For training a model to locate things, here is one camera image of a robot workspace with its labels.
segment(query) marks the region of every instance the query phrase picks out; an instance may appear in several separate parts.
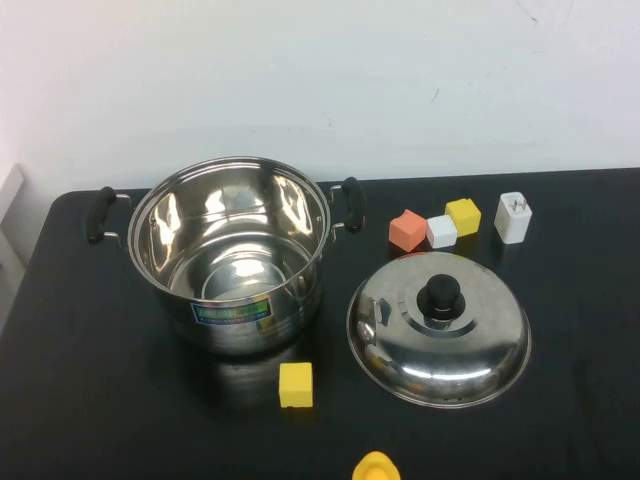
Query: stainless steel lid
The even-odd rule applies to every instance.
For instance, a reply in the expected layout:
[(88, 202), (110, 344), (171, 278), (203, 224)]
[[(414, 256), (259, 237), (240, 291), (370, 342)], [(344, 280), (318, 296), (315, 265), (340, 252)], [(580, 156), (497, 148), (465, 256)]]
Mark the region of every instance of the stainless steel lid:
[(527, 317), (502, 280), (440, 252), (399, 258), (365, 280), (349, 306), (347, 335), (382, 387), (440, 408), (500, 395), (531, 351)]

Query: yellow block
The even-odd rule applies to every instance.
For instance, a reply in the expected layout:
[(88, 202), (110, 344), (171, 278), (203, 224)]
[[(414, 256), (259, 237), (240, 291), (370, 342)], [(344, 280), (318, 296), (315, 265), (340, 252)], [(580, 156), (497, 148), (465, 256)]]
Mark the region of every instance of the yellow block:
[(311, 363), (280, 364), (280, 406), (313, 407)]
[(445, 215), (449, 215), (458, 230), (458, 236), (463, 237), (476, 233), (480, 226), (480, 210), (470, 198), (461, 198), (455, 202), (447, 203), (444, 209)]
[(400, 472), (384, 453), (371, 452), (356, 465), (351, 478), (352, 480), (400, 480)]

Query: pot handle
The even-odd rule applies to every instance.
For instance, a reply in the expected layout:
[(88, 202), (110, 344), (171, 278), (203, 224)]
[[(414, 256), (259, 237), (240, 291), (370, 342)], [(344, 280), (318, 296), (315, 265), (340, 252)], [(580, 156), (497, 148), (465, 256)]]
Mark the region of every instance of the pot handle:
[(365, 210), (367, 199), (360, 182), (354, 177), (347, 178), (340, 185), (333, 185), (329, 190), (329, 202), (333, 205), (335, 200), (335, 192), (342, 191), (347, 197), (347, 218), (343, 223), (336, 223), (331, 229), (335, 232), (336, 228), (344, 227), (350, 233), (358, 233), (362, 230), (365, 220)]
[(120, 242), (120, 235), (116, 232), (108, 232), (104, 229), (104, 221), (107, 218), (107, 212), (109, 207), (117, 199), (124, 199), (129, 202), (131, 207), (131, 197), (126, 193), (116, 193), (111, 187), (104, 187), (100, 190), (96, 197), (93, 199), (87, 218), (84, 221), (84, 231), (87, 237), (87, 242), (93, 244), (100, 242), (104, 237), (115, 238), (119, 246), (122, 246)]

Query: orange block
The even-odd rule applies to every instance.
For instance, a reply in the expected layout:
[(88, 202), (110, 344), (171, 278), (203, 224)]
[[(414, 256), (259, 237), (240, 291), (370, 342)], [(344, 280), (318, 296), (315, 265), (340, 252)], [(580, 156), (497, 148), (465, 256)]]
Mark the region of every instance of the orange block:
[(411, 210), (405, 210), (389, 224), (389, 241), (405, 252), (410, 252), (427, 236), (427, 221)]

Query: pot label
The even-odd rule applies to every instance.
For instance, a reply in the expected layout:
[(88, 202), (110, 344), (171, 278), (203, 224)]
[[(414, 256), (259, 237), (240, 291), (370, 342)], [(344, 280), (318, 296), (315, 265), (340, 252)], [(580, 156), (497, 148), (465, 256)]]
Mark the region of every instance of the pot label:
[(272, 315), (269, 297), (259, 297), (251, 303), (236, 307), (212, 307), (199, 303), (192, 303), (191, 310), (196, 322), (204, 325), (233, 325), (237, 323), (263, 320)]

